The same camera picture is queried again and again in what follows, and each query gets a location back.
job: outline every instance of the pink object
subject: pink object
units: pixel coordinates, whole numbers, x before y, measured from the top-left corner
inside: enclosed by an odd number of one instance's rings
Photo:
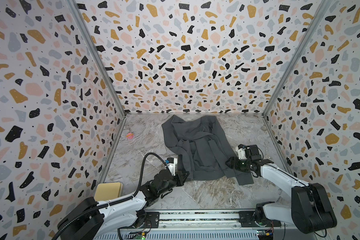
[[[132,139],[133,136],[134,136],[134,134],[129,132],[125,137],[128,139]]]

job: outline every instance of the patterned wall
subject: patterned wall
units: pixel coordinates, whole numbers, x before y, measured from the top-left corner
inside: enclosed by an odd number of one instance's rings
[[[266,118],[294,175],[326,188],[332,239],[360,239],[360,1],[333,1]]]
[[[50,239],[119,123],[63,1],[0,1],[0,240]]]
[[[77,0],[126,112],[262,112],[320,0]]]

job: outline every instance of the gray marble surface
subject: gray marble surface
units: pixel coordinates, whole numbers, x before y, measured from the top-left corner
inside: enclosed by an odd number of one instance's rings
[[[106,182],[122,182],[123,195],[136,190],[140,167],[144,155],[154,152],[163,159],[175,157],[165,145],[161,124],[172,115],[138,114],[127,115],[116,153],[110,164]],[[200,118],[200,114],[179,115],[185,121]],[[279,167],[281,160],[277,155],[271,138],[259,115],[216,115],[224,129],[228,142],[235,148],[239,144],[257,144],[264,157],[269,157]],[[147,157],[142,184],[154,179],[163,165],[154,156]],[[257,203],[275,201],[289,203],[288,196],[277,186],[262,177],[254,178],[254,184],[238,185],[235,178],[222,177],[212,181],[186,182],[175,187],[173,192],[159,199],[149,209],[250,209]]]

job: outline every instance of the gray shirt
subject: gray shirt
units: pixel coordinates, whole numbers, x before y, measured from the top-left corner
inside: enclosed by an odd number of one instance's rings
[[[225,162],[235,155],[215,116],[185,122],[173,115],[162,124],[165,146],[177,155],[178,169],[190,172],[190,180],[236,177],[239,185],[252,184],[251,173],[228,168]]]

